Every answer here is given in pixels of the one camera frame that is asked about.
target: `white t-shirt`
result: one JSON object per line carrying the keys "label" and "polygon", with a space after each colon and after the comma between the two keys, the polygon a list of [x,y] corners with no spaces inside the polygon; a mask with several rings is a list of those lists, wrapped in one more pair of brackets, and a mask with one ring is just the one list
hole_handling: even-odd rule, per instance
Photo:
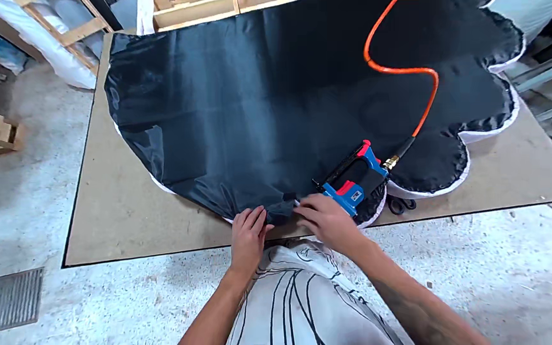
{"label": "white t-shirt", "polygon": [[228,344],[402,344],[322,243],[265,250]]}

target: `speckled floor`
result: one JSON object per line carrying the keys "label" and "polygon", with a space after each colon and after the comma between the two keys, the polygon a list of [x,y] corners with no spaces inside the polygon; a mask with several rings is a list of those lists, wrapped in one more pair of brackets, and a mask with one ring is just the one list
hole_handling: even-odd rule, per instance
{"label": "speckled floor", "polygon": [[[68,87],[48,66],[0,91],[0,112],[31,130],[24,151],[0,158],[0,275],[46,267],[39,321],[0,332],[0,344],[178,341],[219,283],[229,249],[60,269],[92,94]],[[365,233],[493,343],[552,344],[548,206]],[[339,261],[404,337],[363,274]]]}

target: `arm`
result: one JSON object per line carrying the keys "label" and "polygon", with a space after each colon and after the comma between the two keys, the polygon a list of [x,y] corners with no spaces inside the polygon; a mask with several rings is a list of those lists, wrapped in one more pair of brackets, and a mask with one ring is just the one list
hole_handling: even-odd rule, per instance
{"label": "arm", "polygon": [[311,195],[295,212],[326,245],[349,257],[370,279],[380,297],[416,345],[489,344],[449,306],[409,276],[378,244],[366,238],[334,200]]}
{"label": "arm", "polygon": [[259,206],[234,218],[231,265],[179,344],[224,344],[231,332],[244,293],[263,255],[265,210]]}

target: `scissors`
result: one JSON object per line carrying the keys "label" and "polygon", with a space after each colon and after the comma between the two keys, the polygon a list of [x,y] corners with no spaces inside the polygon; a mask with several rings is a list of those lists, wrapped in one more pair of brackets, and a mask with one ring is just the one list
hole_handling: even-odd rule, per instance
{"label": "scissors", "polygon": [[417,208],[417,202],[414,200],[402,199],[393,195],[387,194],[387,206],[393,214],[399,216],[406,212],[407,209],[413,210]]}

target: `plywood table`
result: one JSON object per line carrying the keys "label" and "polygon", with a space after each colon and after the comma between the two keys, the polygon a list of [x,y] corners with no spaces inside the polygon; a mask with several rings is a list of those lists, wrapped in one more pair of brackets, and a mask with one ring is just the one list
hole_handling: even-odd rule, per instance
{"label": "plywood table", "polygon": [[[117,134],[103,87],[110,43],[107,34],[63,266],[230,245],[228,223],[163,192]],[[527,107],[499,136],[469,149],[470,176],[459,188],[420,200],[416,210],[402,216],[387,210],[376,225],[552,203],[552,142]],[[308,233],[288,225],[272,230],[270,236]]]}

